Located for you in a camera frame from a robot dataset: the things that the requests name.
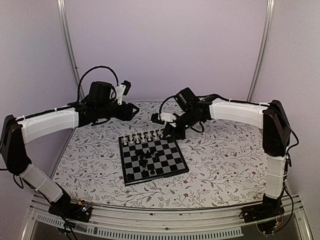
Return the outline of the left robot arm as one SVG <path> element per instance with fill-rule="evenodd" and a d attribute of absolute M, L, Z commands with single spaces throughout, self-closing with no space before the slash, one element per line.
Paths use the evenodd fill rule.
<path fill-rule="evenodd" d="M 70 217 L 74 205 L 70 196 L 48 176 L 55 165 L 49 161 L 56 161 L 67 132 L 73 129 L 112 118 L 132 120 L 139 108 L 123 100 L 131 86 L 127 80 L 117 86 L 94 81 L 83 100 L 28 116 L 7 115 L 0 139 L 5 170 L 43 194 L 63 217 Z"/>

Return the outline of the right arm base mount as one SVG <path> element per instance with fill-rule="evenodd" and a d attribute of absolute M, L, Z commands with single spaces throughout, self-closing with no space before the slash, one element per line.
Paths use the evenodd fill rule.
<path fill-rule="evenodd" d="M 272 203 L 260 203 L 245 206 L 241 209 L 239 218 L 245 223 L 256 222 L 257 229 L 264 235 L 274 234 L 283 221 L 285 213 L 282 204 L 279 206 Z"/>

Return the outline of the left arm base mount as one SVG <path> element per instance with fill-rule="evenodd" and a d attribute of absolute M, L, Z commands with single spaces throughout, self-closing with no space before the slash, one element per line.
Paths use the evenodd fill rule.
<path fill-rule="evenodd" d="M 88 223 L 92 215 L 92 204 L 84 200 L 71 202 L 69 198 L 61 198 L 51 203 L 48 212 L 62 219 Z"/>

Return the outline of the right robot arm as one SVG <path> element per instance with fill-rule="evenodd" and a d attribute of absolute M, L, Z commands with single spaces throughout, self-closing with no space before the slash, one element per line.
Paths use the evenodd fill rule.
<path fill-rule="evenodd" d="M 228 120 L 252 125 L 262 131 L 262 147 L 267 159 L 267 184 L 258 213 L 269 218 L 278 210 L 284 192 L 284 181 L 291 166 L 289 144 L 293 130 L 282 103 L 255 103 L 224 98 L 218 94 L 197 96 L 186 87 L 172 96 L 183 110 L 182 115 L 159 110 L 157 120 L 165 124 L 164 136 L 177 140 L 186 137 L 186 130 L 208 120 Z"/>

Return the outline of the black and grey chessboard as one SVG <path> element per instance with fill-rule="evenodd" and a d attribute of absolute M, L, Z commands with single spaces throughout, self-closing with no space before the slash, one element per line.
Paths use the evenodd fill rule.
<path fill-rule="evenodd" d="M 122 174 L 126 186 L 168 178 L 189 172 L 177 141 L 153 137 L 144 141 L 133 136 L 118 138 Z"/>

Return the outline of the black chess rook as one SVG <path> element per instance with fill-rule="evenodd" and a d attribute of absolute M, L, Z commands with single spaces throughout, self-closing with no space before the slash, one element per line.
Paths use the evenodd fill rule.
<path fill-rule="evenodd" d="M 132 173 L 128 173 L 126 175 L 126 178 L 127 178 L 128 181 L 131 181 L 133 179 L 133 174 Z"/>

